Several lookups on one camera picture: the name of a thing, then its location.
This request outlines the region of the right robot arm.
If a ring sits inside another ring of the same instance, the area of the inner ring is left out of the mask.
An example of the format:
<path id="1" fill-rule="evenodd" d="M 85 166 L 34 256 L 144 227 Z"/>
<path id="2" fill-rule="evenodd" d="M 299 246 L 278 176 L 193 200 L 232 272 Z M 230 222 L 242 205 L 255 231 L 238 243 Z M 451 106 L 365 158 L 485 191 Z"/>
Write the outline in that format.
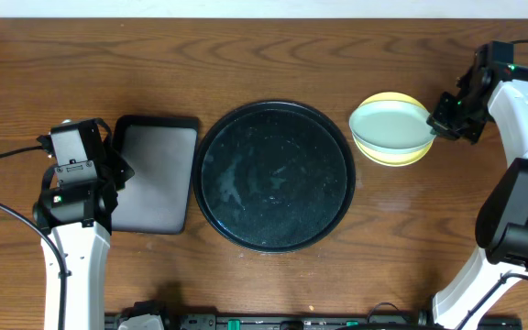
<path id="1" fill-rule="evenodd" d="M 481 206 L 477 247 L 455 278 L 431 300 L 426 325 L 475 329 L 519 281 L 528 281 L 528 67 L 514 61 L 514 42 L 479 47 L 457 94 L 443 93 L 427 119 L 433 133 L 477 143 L 496 124 L 507 170 Z"/>

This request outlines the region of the light blue plate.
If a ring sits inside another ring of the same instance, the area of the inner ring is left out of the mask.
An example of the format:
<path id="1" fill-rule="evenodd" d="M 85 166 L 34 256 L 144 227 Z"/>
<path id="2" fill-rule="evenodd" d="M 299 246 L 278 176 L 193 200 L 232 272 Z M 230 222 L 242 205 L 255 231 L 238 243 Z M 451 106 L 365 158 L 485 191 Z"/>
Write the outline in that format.
<path id="1" fill-rule="evenodd" d="M 389 154 L 407 154 L 434 141 L 426 123 L 429 113 L 403 101 L 376 101 L 357 108 L 349 117 L 354 138 L 363 146 Z"/>

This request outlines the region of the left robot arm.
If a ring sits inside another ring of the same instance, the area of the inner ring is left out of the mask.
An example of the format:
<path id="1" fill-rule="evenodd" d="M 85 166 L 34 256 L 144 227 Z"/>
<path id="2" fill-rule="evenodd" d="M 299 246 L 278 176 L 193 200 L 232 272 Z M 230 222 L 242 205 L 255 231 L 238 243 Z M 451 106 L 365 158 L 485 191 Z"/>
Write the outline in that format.
<path id="1" fill-rule="evenodd" d="M 56 160 L 33 206 L 44 235 L 44 326 L 102 329 L 112 213 L 134 172 L 113 149 L 111 129 L 101 118 L 65 121 L 39 140 Z"/>

